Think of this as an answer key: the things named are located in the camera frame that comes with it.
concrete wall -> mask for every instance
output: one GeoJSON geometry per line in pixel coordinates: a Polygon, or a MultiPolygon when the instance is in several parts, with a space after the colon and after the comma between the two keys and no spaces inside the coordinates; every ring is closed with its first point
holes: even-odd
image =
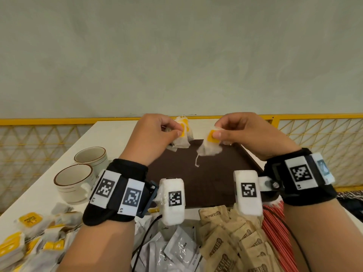
{"type": "Polygon", "coordinates": [[[0,0],[0,118],[363,112],[363,0],[0,0]]]}

table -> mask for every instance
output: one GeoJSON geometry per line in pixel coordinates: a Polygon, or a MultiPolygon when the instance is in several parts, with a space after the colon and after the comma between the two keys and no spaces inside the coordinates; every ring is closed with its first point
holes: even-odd
{"type": "MultiPolygon", "coordinates": [[[[62,155],[4,214],[0,216],[0,241],[16,232],[13,221],[29,212],[50,214],[57,202],[64,202],[59,196],[53,178],[62,169],[74,164],[73,157],[80,150],[101,146],[107,151],[110,160],[119,157],[137,121],[99,121],[95,123],[64,155],[62,155]]],[[[195,139],[203,139],[212,129],[216,119],[193,119],[190,126],[195,139]]],[[[251,157],[263,168],[265,162],[251,157]]],[[[87,203],[74,205],[76,211],[84,211],[87,203]]],[[[199,219],[198,209],[187,209],[186,219],[199,219]]],[[[349,213],[363,233],[363,223],[349,213]]]]}

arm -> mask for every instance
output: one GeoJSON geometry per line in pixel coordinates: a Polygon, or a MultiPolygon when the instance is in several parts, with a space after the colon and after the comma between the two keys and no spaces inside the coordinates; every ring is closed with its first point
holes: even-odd
{"type": "MultiPolygon", "coordinates": [[[[148,166],[166,146],[181,135],[183,127],[168,116],[146,114],[136,124],[119,158],[148,166]],[[165,133],[161,126],[174,129],[165,133]]],[[[57,271],[129,271],[135,221],[107,220],[82,226],[57,271]]]]}
{"type": "MultiPolygon", "coordinates": [[[[226,129],[213,136],[238,142],[260,160],[301,149],[294,141],[254,113],[227,114],[215,124],[226,129]]],[[[363,267],[363,235],[334,199],[308,206],[285,204],[285,219],[314,272],[359,271],[363,267]]],[[[299,271],[308,271],[297,244],[290,237],[299,271]]]]}

wristband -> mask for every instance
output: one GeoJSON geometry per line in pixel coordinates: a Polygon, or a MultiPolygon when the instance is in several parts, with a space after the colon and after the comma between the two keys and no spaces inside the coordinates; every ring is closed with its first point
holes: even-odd
{"type": "Polygon", "coordinates": [[[145,182],[147,171],[147,166],[133,161],[113,160],[94,185],[84,211],[84,224],[129,222],[135,215],[143,217],[158,188],[153,182],[145,182]]]}
{"type": "Polygon", "coordinates": [[[299,151],[267,160],[264,174],[278,182],[280,187],[284,187],[281,196],[285,203],[293,206],[305,206],[330,201],[337,196],[330,184],[334,181],[333,176],[322,157],[317,161],[316,156],[321,155],[311,155],[309,149],[302,148],[299,151]],[[292,166],[296,160],[303,165],[296,166],[295,169],[292,166]],[[324,175],[318,164],[322,164],[328,174],[324,175]]]}

brown tray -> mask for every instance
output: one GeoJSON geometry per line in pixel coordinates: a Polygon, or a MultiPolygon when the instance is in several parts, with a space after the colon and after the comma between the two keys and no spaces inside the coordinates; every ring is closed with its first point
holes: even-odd
{"type": "Polygon", "coordinates": [[[176,152],[165,150],[149,166],[147,178],[159,183],[162,178],[181,178],[184,181],[185,207],[199,208],[217,205],[232,206],[235,202],[233,172],[262,169],[239,144],[222,145],[223,151],[215,156],[197,157],[203,140],[190,142],[188,149],[176,152]]]}

